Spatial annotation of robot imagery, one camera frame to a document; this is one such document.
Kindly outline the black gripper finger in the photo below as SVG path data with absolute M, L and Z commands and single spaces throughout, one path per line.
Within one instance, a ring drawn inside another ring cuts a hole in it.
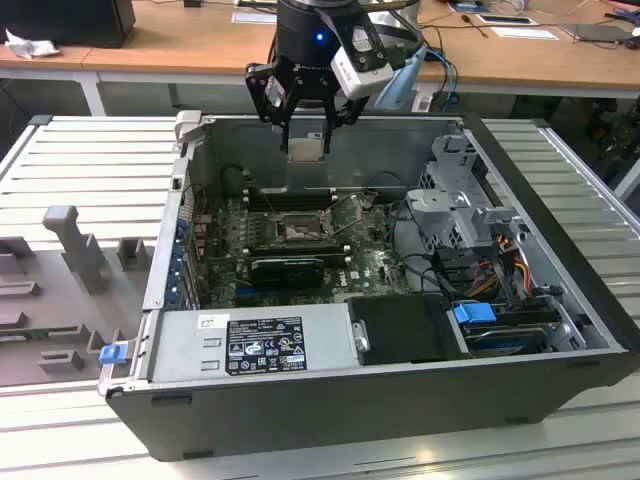
M 245 70 L 245 83 L 260 120 L 281 129 L 283 153 L 289 150 L 290 121 L 300 100 L 300 79 L 291 61 L 250 63 Z
M 335 106 L 335 96 L 325 93 L 321 96 L 321 102 L 325 112 L 325 120 L 322 127 L 322 148 L 324 154 L 329 154 L 331 150 L 331 139 L 333 132 L 344 126 L 356 123 L 361 113 L 364 111 L 370 97 L 366 96 L 356 100 L 348 100 L 339 109 Z

